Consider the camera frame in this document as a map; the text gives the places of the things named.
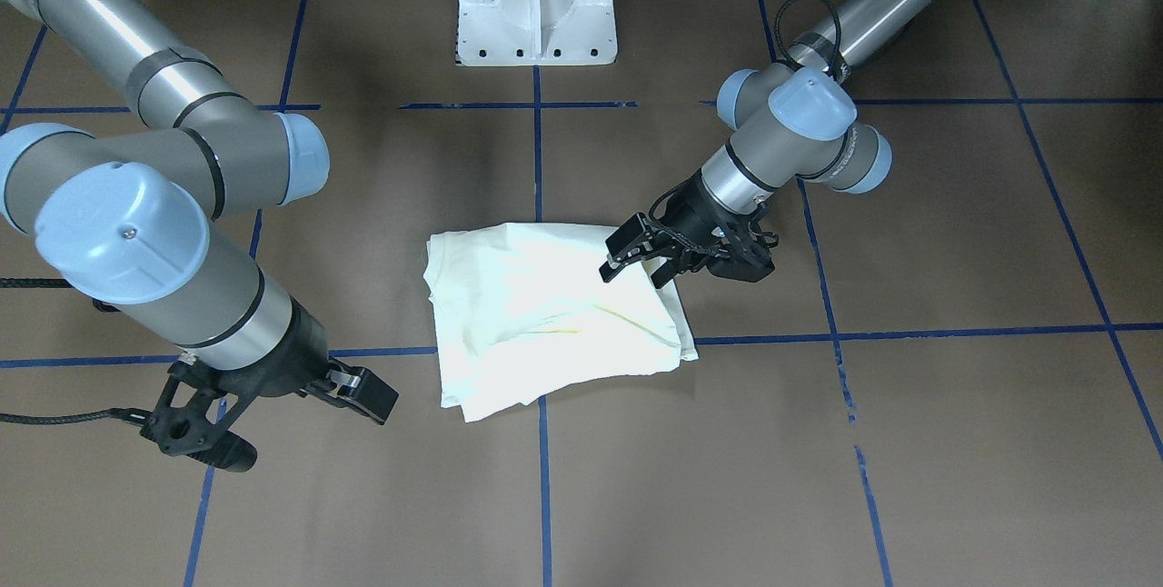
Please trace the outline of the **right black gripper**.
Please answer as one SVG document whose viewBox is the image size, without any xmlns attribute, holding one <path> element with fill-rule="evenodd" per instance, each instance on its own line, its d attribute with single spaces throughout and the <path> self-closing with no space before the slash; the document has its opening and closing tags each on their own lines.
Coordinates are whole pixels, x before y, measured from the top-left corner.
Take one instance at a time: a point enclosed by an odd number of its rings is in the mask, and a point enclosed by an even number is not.
<svg viewBox="0 0 1163 587">
<path fill-rule="evenodd" d="M 357 411 L 374 425 L 386 425 L 400 398 L 370 368 L 331 363 L 323 325 L 301 305 L 293 307 L 288 330 L 272 351 L 244 368 L 217 374 L 217 388 L 240 398 L 280 398 L 307 385 L 309 395 Z"/>
</svg>

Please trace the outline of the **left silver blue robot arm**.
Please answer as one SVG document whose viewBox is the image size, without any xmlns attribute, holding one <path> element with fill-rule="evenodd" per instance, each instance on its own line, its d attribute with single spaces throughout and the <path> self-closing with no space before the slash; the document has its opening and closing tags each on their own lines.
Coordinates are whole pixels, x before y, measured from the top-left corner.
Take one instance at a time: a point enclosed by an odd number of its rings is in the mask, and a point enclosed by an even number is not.
<svg viewBox="0 0 1163 587">
<path fill-rule="evenodd" d="M 889 176 L 892 151 L 861 124 L 844 83 L 936 0 L 825 0 L 828 16 L 789 42 L 772 26 L 777 58 L 764 70 L 736 71 L 716 98 L 726 143 L 693 176 L 608 236 L 602 281 L 656 262 L 656 288 L 676 275 L 707 271 L 755 284 L 773 272 L 780 242 L 761 230 L 768 201 L 786 182 L 820 182 L 865 194 Z"/>
</svg>

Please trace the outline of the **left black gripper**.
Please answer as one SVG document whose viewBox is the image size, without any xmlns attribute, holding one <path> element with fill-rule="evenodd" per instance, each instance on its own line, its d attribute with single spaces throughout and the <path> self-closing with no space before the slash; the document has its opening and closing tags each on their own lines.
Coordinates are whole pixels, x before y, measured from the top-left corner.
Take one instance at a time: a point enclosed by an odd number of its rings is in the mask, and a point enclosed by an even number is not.
<svg viewBox="0 0 1163 587">
<path fill-rule="evenodd" d="M 711 194 L 702 172 L 695 172 L 668 192 L 661 217 L 636 212 L 607 236 L 608 253 L 599 267 L 600 279 L 611 284 L 629 265 L 649 262 L 652 288 L 663 289 L 677 275 L 700 271 L 721 242 L 722 232 L 716 228 L 716 214 L 721 212 L 732 210 Z"/>
</svg>

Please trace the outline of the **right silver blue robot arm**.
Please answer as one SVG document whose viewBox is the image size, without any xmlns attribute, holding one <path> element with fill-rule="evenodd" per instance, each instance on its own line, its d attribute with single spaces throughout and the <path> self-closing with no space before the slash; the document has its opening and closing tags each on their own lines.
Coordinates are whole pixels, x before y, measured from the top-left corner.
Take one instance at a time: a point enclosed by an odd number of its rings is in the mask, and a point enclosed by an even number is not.
<svg viewBox="0 0 1163 587">
<path fill-rule="evenodd" d="M 216 220 L 323 189 L 331 156 L 298 114 L 259 110 L 140 0 L 3 0 L 58 33 L 145 131 L 66 124 L 3 134 L 3 219 L 74 289 L 181 351 L 206 398 L 301 393 L 378 424 L 395 391 L 331 358 L 324 329 Z"/>
</svg>

